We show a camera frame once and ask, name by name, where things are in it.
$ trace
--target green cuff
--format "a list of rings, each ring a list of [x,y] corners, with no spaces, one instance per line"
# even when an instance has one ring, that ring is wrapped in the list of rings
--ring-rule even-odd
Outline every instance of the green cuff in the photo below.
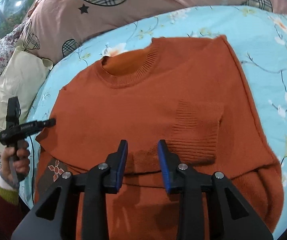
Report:
[[[7,190],[0,187],[0,197],[5,201],[15,206],[19,204],[19,192],[14,190]]]

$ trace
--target black cable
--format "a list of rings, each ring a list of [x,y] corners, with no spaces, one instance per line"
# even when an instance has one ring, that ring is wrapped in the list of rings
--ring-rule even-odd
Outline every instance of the black cable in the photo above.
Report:
[[[31,141],[31,145],[32,145],[32,180],[31,180],[31,195],[32,195],[32,204],[34,205],[34,178],[35,178],[35,149],[33,147],[33,143],[32,143],[32,139],[31,136],[29,135],[30,141]]]

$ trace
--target ribbed cuff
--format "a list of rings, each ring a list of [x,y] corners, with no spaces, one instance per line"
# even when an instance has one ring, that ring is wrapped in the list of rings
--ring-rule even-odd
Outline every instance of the ribbed cuff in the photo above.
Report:
[[[0,197],[2,197],[5,201],[15,206],[19,203],[19,192],[13,190],[7,190],[0,187]]]
[[[0,197],[10,204],[18,205],[19,192],[8,185],[0,176]]]
[[[180,100],[171,138],[166,140],[170,152],[177,153],[184,163],[208,165],[217,155],[223,104]]]

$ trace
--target cream pillow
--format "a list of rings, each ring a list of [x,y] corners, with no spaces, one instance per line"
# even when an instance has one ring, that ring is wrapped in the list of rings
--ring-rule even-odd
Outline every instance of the cream pillow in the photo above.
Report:
[[[6,128],[8,99],[17,96],[20,103],[20,123],[27,119],[32,101],[53,67],[52,61],[40,59],[24,51],[22,42],[0,76],[0,131]],[[0,143],[0,152],[5,146]]]

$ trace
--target metal screw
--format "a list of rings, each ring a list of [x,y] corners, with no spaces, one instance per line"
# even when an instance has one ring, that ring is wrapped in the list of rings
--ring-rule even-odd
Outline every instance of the metal screw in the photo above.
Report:
[[[66,171],[66,172],[64,172],[64,173],[62,174],[62,177],[63,177],[64,179],[70,178],[70,176],[71,176],[71,172],[69,172],[69,171]]]
[[[105,170],[106,168],[108,168],[108,164],[106,164],[106,163],[100,163],[100,164],[98,165],[98,168],[99,168],[100,170]]]
[[[220,171],[217,171],[214,175],[216,176],[217,179],[222,179],[224,177],[224,174]]]
[[[180,163],[178,165],[178,168],[179,168],[179,170],[184,171],[184,170],[186,170],[188,168],[188,165],[186,165],[185,163]]]

